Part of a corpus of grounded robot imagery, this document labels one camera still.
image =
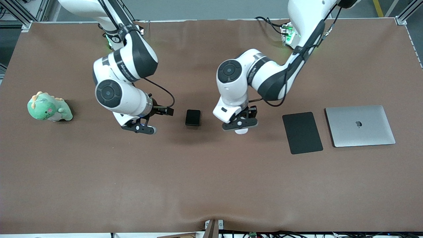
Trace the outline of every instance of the green dinosaur plush toy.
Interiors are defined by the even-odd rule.
[[[58,122],[61,119],[70,121],[73,118],[71,109],[63,98],[55,98],[41,91],[32,96],[27,107],[29,114],[37,120]]]

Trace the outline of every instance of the floor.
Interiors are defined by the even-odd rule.
[[[47,19],[57,22],[92,21],[76,16],[62,8],[57,0],[51,0]],[[392,14],[399,14],[411,0],[400,0]],[[135,19],[181,20],[181,19],[245,19],[256,16],[288,18],[287,0],[123,0]],[[382,12],[386,13],[393,0],[379,0]],[[362,0],[354,8],[341,11],[340,18],[378,17],[374,1]],[[417,53],[423,57],[423,7],[408,20],[407,28]],[[8,65],[18,40],[20,29],[0,28],[0,63]]]

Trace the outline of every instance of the laptop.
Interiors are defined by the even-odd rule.
[[[326,108],[335,147],[395,144],[381,105]]]

